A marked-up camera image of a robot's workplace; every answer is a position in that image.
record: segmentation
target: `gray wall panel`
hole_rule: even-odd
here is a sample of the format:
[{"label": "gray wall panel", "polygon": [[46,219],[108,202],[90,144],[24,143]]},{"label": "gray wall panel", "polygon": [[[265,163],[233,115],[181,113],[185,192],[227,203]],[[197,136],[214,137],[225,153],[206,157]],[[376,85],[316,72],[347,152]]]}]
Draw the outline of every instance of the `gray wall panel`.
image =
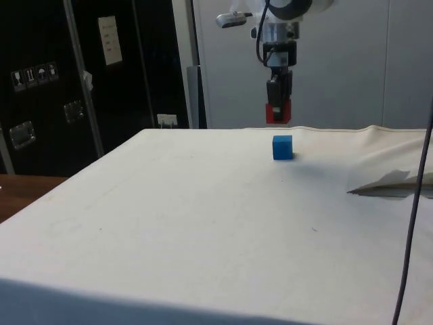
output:
[{"label": "gray wall panel", "polygon": [[384,125],[426,128],[433,96],[433,1],[391,0]]}]

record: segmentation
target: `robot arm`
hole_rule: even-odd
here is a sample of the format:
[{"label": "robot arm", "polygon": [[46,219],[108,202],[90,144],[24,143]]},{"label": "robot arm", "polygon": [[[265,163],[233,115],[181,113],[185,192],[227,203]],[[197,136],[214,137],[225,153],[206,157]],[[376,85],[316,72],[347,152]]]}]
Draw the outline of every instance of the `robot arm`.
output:
[{"label": "robot arm", "polygon": [[296,40],[299,38],[299,23],[310,12],[326,10],[333,0],[256,0],[260,3],[258,14],[232,11],[218,16],[216,23],[221,28],[240,26],[248,17],[256,16],[258,26],[253,29],[256,38],[256,54],[264,66],[271,69],[267,82],[268,124],[287,124],[292,113],[292,70],[296,64]]}]

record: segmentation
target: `white wall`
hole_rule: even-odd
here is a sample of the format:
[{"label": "white wall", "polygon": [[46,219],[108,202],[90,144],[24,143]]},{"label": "white wall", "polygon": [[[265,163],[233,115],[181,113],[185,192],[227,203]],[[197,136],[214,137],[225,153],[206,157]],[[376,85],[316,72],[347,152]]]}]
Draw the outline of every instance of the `white wall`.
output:
[{"label": "white wall", "polygon": [[[336,2],[301,24],[292,125],[423,126],[433,95],[433,1]],[[231,4],[194,0],[208,124],[265,127],[270,72],[249,38],[254,21],[229,30],[214,23]]]}]

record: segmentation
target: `power outlet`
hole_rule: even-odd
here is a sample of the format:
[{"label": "power outlet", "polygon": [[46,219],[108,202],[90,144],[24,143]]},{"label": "power outlet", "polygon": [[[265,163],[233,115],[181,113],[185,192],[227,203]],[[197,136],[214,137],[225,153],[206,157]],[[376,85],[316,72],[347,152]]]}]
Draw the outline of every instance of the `power outlet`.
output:
[{"label": "power outlet", "polygon": [[177,115],[174,114],[158,114],[158,125],[161,129],[176,129]]}]

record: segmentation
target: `blue cube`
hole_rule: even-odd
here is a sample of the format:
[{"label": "blue cube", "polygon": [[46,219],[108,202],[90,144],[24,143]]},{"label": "blue cube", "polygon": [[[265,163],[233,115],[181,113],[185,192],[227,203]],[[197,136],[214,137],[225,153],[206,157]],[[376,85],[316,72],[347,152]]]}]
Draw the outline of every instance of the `blue cube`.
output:
[{"label": "blue cube", "polygon": [[274,160],[293,160],[293,143],[291,135],[276,135],[272,141]]}]

